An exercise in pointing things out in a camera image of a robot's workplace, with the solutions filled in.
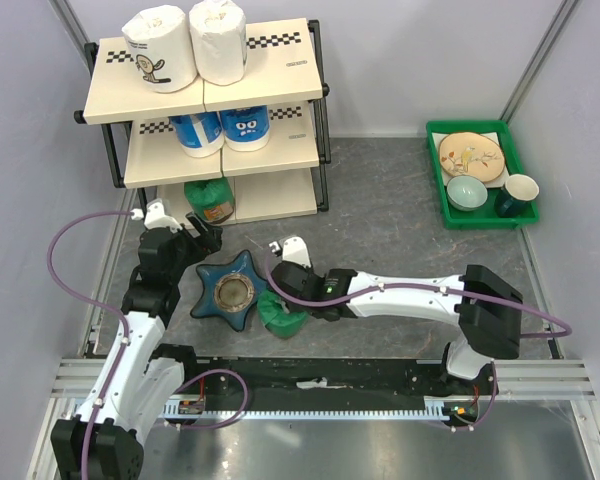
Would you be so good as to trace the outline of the green roll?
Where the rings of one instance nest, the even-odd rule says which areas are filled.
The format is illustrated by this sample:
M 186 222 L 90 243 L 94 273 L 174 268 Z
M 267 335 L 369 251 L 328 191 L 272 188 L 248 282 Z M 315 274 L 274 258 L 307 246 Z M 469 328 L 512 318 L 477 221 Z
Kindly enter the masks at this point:
M 186 182 L 184 196 L 193 211 L 208 223 L 222 223 L 234 213 L 235 199 L 226 177 Z
M 257 311 L 263 326 L 281 339 L 296 335 L 309 319 L 306 312 L 289 311 L 281 297 L 271 291 L 264 291 L 259 295 Z

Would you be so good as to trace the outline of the green roll front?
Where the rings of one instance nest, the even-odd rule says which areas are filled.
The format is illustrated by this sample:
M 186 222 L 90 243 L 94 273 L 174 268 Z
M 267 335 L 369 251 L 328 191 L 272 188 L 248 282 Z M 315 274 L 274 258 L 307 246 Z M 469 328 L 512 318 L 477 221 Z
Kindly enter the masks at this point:
M 309 319 L 306 312 L 289 311 L 281 297 L 271 291 L 264 291 L 259 295 L 257 311 L 263 326 L 281 339 L 296 335 Z

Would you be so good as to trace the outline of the blue roll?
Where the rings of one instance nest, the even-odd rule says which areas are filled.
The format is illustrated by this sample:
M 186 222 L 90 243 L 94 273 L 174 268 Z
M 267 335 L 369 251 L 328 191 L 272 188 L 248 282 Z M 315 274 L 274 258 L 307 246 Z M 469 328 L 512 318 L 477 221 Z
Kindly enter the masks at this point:
M 234 151 L 252 152 L 265 147 L 270 136 L 266 105 L 219 112 L 226 145 Z
M 208 157 L 225 143 L 224 130 L 216 112 L 170 116 L 169 120 L 181 147 L 190 157 Z

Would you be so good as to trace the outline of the white cartoon-print roll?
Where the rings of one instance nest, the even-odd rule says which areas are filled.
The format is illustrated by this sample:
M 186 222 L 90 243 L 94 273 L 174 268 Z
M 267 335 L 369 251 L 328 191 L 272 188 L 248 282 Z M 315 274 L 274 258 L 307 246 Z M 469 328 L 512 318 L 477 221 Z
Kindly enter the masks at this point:
M 121 29 L 142 83 L 158 93 L 177 92 L 198 75 L 182 9 L 162 5 L 144 9 Z

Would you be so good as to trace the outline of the plain white roll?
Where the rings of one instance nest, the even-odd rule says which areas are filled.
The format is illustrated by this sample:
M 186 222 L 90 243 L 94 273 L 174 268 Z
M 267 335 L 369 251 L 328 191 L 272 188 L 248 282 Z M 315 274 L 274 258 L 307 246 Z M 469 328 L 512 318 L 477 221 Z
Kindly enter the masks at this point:
M 246 16 L 233 1 L 201 1 L 189 11 L 189 30 L 201 77 L 219 86 L 246 71 Z

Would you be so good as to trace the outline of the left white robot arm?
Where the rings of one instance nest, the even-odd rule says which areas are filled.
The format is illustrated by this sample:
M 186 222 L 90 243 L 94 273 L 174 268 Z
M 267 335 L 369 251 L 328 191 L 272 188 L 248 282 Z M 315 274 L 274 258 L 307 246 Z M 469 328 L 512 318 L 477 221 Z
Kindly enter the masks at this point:
M 63 479 L 136 479 L 152 424 L 176 391 L 199 382 L 190 347 L 160 341 L 180 299 L 184 272 L 220 250 L 222 230 L 187 214 L 180 224 L 158 212 L 142 213 L 145 230 L 120 307 L 117 337 L 87 398 L 68 419 L 56 421 L 51 445 Z

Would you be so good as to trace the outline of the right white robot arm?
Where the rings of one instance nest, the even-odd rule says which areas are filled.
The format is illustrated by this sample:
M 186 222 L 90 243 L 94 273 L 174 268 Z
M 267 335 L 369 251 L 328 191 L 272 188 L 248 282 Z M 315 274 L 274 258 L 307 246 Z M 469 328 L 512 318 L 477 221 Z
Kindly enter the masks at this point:
M 493 360 L 519 357 L 522 314 L 511 305 L 523 296 L 482 265 L 461 275 L 418 279 L 386 277 L 353 269 L 320 276 L 311 267 L 282 261 L 267 273 L 269 287 L 292 312 L 335 322 L 381 316 L 425 319 L 459 329 L 438 368 L 438 381 L 457 394 Z

